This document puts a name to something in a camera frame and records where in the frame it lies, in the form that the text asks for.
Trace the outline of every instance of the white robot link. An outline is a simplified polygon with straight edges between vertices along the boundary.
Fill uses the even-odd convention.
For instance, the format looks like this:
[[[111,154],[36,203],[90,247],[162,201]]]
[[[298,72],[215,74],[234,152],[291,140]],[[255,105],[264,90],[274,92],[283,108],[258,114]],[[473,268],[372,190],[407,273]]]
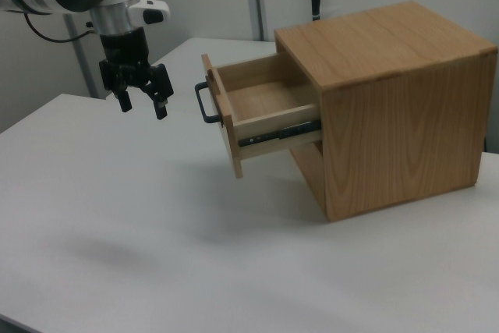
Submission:
[[[0,0],[0,10],[28,14],[90,11],[106,59],[100,63],[102,80],[112,90],[124,112],[132,108],[127,87],[138,87],[154,102],[158,119],[166,117],[173,95],[164,65],[150,66],[143,27],[166,21],[168,5],[156,0]]]

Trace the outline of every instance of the drawer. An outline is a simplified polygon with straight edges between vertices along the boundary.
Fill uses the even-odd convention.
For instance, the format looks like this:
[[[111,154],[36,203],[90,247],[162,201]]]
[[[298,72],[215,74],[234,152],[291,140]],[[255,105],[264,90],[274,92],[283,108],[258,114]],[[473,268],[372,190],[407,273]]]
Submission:
[[[218,67],[203,55],[203,63],[201,111],[206,122],[218,122],[237,178],[242,160],[322,139],[319,94],[287,52]],[[205,115],[202,88],[216,116]]]

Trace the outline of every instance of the white table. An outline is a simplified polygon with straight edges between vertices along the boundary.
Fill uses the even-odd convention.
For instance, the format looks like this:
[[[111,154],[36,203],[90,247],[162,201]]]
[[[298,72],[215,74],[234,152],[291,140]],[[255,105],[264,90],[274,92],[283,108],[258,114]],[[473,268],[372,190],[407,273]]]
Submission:
[[[497,330],[498,156],[472,189],[331,225],[288,153],[243,167],[197,113],[58,97],[0,135],[0,314],[45,333]]]

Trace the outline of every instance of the wooden cabinet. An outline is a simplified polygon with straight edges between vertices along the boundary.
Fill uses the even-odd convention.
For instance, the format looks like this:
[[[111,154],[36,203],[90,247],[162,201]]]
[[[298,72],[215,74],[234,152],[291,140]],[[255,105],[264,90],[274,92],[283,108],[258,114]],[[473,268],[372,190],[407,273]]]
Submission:
[[[476,183],[495,45],[415,2],[275,37],[270,57],[203,57],[238,178],[288,148],[331,221]]]

